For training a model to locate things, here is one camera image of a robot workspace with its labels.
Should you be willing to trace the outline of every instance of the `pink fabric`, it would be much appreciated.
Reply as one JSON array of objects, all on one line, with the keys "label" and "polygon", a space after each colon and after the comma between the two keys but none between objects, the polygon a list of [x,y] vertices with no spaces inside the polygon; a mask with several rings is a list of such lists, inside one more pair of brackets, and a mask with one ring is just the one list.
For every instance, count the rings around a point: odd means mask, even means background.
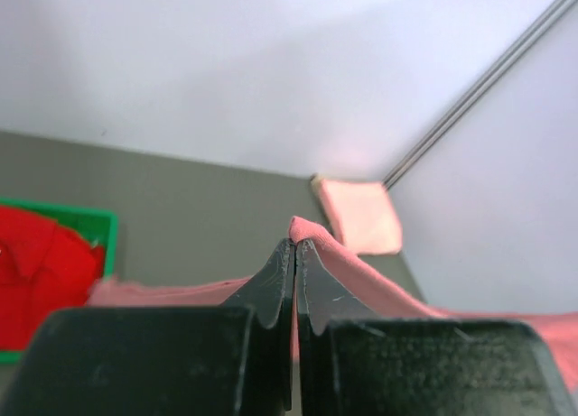
[{"label": "pink fabric", "polygon": [[396,254],[402,229],[381,182],[353,183],[317,176],[312,187],[338,242],[354,254]]},{"label": "pink fabric", "polygon": [[[318,224],[294,217],[289,236],[300,242],[311,238],[325,267],[375,312],[397,318],[507,318],[529,323],[550,347],[568,388],[578,386],[578,312],[559,315],[483,314],[439,310],[414,299],[401,287],[359,259]],[[96,285],[89,300],[99,306],[207,305],[224,301],[250,277],[200,287],[150,289],[113,280]],[[294,356],[297,335],[294,331]]]}]

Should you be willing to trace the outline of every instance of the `red cloth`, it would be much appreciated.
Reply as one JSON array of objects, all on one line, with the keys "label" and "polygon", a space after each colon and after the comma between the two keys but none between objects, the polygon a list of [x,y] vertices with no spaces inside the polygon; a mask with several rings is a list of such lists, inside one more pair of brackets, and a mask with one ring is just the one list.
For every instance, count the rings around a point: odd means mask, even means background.
[{"label": "red cloth", "polygon": [[26,348],[54,310],[84,305],[102,248],[35,213],[0,206],[0,349]]}]

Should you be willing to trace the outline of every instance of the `green container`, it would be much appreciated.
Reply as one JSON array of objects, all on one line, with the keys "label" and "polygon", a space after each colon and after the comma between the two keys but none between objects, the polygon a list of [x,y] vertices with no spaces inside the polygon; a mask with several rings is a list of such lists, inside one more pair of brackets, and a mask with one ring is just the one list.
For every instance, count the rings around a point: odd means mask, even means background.
[{"label": "green container", "polygon": [[[0,205],[23,208],[40,215],[51,217],[59,224],[78,231],[90,243],[105,247],[103,276],[110,276],[115,267],[117,249],[118,218],[106,210],[80,208],[0,198]],[[21,351],[0,351],[0,364],[12,364],[20,359]]]}]

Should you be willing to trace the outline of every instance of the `folded pink cloth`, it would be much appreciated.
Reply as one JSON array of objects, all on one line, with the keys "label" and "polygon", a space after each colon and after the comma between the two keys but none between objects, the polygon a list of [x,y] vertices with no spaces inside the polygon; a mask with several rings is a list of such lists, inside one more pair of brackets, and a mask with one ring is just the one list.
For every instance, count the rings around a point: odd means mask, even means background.
[{"label": "folded pink cloth", "polygon": [[359,183],[316,176],[312,188],[329,219],[335,239],[354,254],[396,254],[402,229],[381,182]]},{"label": "folded pink cloth", "polygon": [[[311,238],[327,270],[351,293],[376,313],[397,318],[506,318],[529,323],[547,343],[568,388],[578,386],[578,312],[558,315],[523,315],[515,313],[483,314],[452,312],[428,306],[414,299],[396,283],[381,275],[327,230],[313,222],[294,217],[289,236],[295,243]],[[89,304],[99,306],[164,306],[219,304],[250,277],[189,288],[146,288],[114,280],[98,283]],[[297,345],[294,333],[294,346]]]}]

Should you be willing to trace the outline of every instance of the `metal rod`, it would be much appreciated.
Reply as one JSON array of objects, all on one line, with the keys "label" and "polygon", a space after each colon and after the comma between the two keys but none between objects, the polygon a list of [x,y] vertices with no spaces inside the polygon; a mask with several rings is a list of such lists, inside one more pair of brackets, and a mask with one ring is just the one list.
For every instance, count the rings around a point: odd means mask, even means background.
[{"label": "metal rod", "polygon": [[578,0],[555,0],[384,178],[391,189]]}]

